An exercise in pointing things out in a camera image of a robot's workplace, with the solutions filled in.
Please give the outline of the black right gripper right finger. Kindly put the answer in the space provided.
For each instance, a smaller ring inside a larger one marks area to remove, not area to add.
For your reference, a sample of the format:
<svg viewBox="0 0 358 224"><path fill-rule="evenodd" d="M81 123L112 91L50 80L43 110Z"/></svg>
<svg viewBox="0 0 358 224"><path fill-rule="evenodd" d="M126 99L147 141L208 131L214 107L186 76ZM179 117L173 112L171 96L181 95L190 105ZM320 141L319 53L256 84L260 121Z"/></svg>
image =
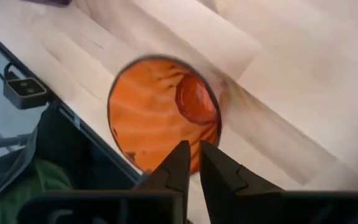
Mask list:
<svg viewBox="0 0 358 224"><path fill-rule="evenodd" d="M200 179L211 224L276 224L281 188L200 141Z"/></svg>

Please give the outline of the orange faceted plastic cup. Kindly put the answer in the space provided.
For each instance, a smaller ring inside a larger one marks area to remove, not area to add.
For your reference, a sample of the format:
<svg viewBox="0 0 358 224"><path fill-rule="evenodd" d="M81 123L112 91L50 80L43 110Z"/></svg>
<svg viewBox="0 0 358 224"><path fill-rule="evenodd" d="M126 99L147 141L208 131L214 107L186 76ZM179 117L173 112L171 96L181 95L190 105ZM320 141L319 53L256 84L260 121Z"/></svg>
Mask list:
<svg viewBox="0 0 358 224"><path fill-rule="evenodd" d="M222 133L211 85L191 65L169 55L129 62L110 87L107 113L117 148L149 173L183 140L190 145L190 172L198 172L200 141L218 146Z"/></svg>

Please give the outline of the person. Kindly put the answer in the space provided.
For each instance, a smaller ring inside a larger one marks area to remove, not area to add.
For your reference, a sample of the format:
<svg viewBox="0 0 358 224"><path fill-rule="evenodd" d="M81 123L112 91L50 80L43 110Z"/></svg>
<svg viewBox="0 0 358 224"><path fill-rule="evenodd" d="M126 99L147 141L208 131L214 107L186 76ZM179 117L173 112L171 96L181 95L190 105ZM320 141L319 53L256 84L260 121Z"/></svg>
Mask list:
<svg viewBox="0 0 358 224"><path fill-rule="evenodd" d="M30 199L50 190L71 190L73 184L58 165L43 159L35 159L29 172L23 173L0 193L0 224L17 224L17 214Z"/></svg>

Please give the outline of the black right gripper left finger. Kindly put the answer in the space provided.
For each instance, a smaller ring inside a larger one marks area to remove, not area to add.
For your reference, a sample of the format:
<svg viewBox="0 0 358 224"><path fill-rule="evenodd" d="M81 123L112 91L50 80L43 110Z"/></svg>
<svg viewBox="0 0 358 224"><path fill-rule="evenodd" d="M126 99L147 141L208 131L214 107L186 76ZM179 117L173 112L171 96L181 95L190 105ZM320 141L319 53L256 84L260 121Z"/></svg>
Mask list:
<svg viewBox="0 0 358 224"><path fill-rule="evenodd" d="M181 141L137 186L143 195L134 205L134 224L188 224L189 183L190 145Z"/></svg>

